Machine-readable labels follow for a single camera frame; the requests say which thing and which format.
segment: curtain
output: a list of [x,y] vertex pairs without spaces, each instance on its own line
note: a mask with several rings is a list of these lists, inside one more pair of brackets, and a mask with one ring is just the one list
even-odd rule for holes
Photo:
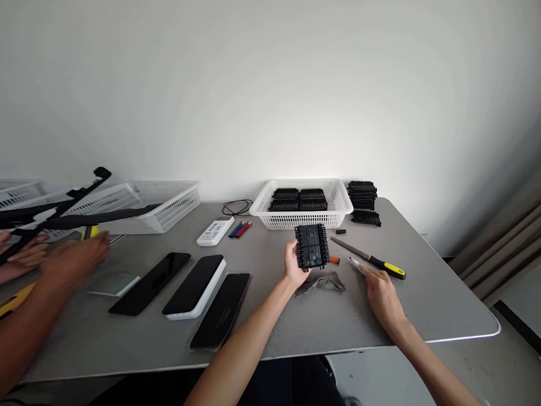
[[494,218],[449,266],[487,307],[541,268],[541,188]]

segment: cable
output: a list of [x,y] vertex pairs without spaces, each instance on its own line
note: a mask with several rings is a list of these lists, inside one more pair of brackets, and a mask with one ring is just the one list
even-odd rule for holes
[[51,405],[49,405],[47,403],[26,403],[26,402],[23,402],[22,400],[19,400],[19,399],[4,399],[0,403],[7,403],[7,402],[20,404],[21,406],[51,406]]
[[[239,211],[233,211],[231,210],[228,206],[230,204],[233,204],[233,203],[239,203],[239,202],[244,202],[246,204],[246,206],[244,206],[241,210]],[[238,216],[238,217],[252,217],[251,214],[244,214],[246,213],[247,211],[250,210],[250,206],[254,204],[253,201],[251,201],[250,199],[240,199],[240,200],[232,200],[230,202],[226,202],[224,203],[224,207],[222,208],[221,210],[221,213],[222,214],[225,214],[225,215],[232,215],[232,216]]]

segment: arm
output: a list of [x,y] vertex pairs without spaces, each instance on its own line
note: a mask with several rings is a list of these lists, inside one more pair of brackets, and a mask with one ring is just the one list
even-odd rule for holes
[[107,257],[107,234],[53,251],[26,301],[0,321],[0,399],[20,382],[85,276]]
[[421,376],[438,406],[481,406],[477,399],[425,343],[406,318],[386,272],[361,265],[368,299],[379,322]]
[[205,369],[186,406],[237,404],[254,374],[276,321],[295,290],[309,275],[297,265],[296,245],[296,240],[286,245],[284,276]]

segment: white plastic basket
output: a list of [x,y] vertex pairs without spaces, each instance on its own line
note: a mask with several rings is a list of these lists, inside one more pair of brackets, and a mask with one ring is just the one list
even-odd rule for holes
[[[66,212],[68,214],[100,214],[122,209],[138,209],[150,204],[162,203],[160,206],[138,217],[103,223],[101,230],[109,230],[111,234],[151,234],[165,233],[182,217],[195,209],[199,198],[198,182],[188,181],[148,181],[135,180],[121,183],[88,195],[76,206]],[[9,209],[22,209],[46,203],[67,200],[70,189],[51,193],[14,205]],[[56,241],[73,232],[73,230],[45,230],[50,241]]]
[[[327,199],[327,211],[267,211],[277,188],[321,188]],[[269,180],[250,208],[250,214],[259,217],[269,230],[293,230],[308,224],[338,228],[345,215],[352,211],[353,205],[340,179]]]
[[43,194],[39,181],[0,179],[0,208],[29,200]]

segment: gray table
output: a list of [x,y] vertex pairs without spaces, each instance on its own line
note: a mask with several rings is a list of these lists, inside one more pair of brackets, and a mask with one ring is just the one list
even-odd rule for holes
[[[259,219],[252,218],[253,226],[241,239],[225,237],[216,247],[199,247],[196,238],[221,215],[221,207],[220,203],[202,204],[166,234],[126,236],[115,243],[107,261],[88,278],[87,286],[107,273],[143,276],[171,251],[190,253],[192,258],[137,317],[109,314],[107,310],[116,298],[78,293],[25,382],[208,364],[213,353],[188,348],[202,317],[167,320],[161,313],[165,304],[198,259],[222,254],[227,261],[226,272],[253,274],[235,324],[238,328],[282,275],[285,243],[294,239],[293,231],[270,231]],[[434,342],[497,334],[500,326],[496,318],[398,210],[379,198],[376,211],[382,227],[355,224],[347,216],[342,224],[347,234],[339,238],[407,272],[405,281],[393,281],[408,318],[421,336]],[[331,255],[342,261],[339,266],[329,264],[325,271],[336,271],[347,290],[340,294],[317,289],[292,298],[270,335],[264,359],[392,345],[370,310],[362,275],[347,261],[350,252],[332,241],[329,248]],[[25,286],[31,278],[36,275],[3,286],[0,299]]]

